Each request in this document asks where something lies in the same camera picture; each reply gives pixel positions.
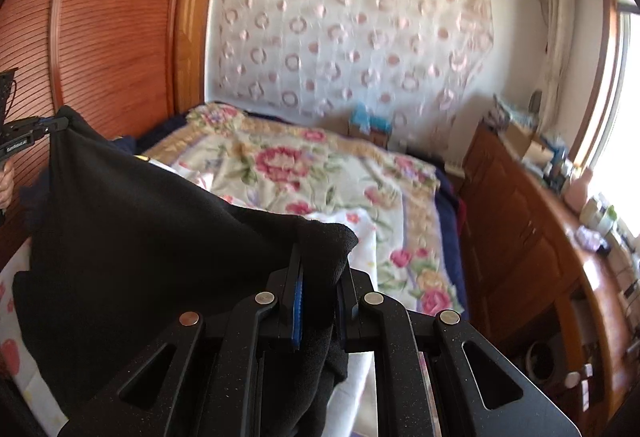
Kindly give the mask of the person's left hand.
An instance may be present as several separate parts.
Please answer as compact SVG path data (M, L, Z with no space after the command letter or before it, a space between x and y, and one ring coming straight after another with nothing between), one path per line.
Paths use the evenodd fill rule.
M14 164L12 160L7 160L1 169L0 174L0 209L6 210L13 197L14 189Z

